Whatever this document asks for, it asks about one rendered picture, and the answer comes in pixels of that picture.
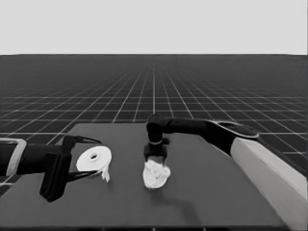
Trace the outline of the white round carrier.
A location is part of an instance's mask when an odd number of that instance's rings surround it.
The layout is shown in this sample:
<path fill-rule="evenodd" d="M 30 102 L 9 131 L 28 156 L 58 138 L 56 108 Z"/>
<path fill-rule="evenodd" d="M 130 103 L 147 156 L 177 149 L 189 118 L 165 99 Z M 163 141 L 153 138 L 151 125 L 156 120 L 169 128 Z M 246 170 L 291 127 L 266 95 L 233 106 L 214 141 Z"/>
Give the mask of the white round carrier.
<path fill-rule="evenodd" d="M 163 169 L 165 167 L 166 167 L 165 165 L 157 163 L 157 165 L 156 165 L 156 167 L 154 169 L 160 169 L 162 171 L 162 173 L 163 173 Z M 148 170 L 148 169 L 144 168 L 143 172 L 142 172 L 142 179 L 144 177 L 151 177 L 151 170 Z M 161 175 L 160 178 L 154 179 L 154 180 L 155 180 L 155 183 L 154 183 L 154 188 L 153 189 L 159 189 L 159 188 L 161 188 L 167 182 L 167 179 L 164 179 L 162 175 Z"/>

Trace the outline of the large thick white disc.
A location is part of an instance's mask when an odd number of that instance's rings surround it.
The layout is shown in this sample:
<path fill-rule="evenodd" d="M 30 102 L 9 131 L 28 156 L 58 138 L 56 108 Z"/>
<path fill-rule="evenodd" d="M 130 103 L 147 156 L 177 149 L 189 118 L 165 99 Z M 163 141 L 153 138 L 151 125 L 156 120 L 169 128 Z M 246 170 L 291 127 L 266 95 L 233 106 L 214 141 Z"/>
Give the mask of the large thick white disc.
<path fill-rule="evenodd" d="M 102 168 L 112 161 L 111 149 L 107 146 L 95 146 L 83 152 L 77 160 L 76 167 L 79 171 L 96 170 L 102 172 Z"/>

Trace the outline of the small white T-shaped piece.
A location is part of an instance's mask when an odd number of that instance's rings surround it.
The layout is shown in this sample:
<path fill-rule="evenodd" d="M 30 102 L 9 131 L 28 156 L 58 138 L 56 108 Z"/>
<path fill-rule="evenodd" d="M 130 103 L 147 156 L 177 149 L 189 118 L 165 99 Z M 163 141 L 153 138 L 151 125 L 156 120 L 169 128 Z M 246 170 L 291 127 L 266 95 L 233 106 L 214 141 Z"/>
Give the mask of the small white T-shaped piece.
<path fill-rule="evenodd" d="M 109 182 L 109 181 L 110 181 L 109 165 L 108 165 L 108 164 L 106 164 L 106 165 L 102 168 L 101 177 L 102 177 L 102 179 L 105 180 L 106 182 Z"/>

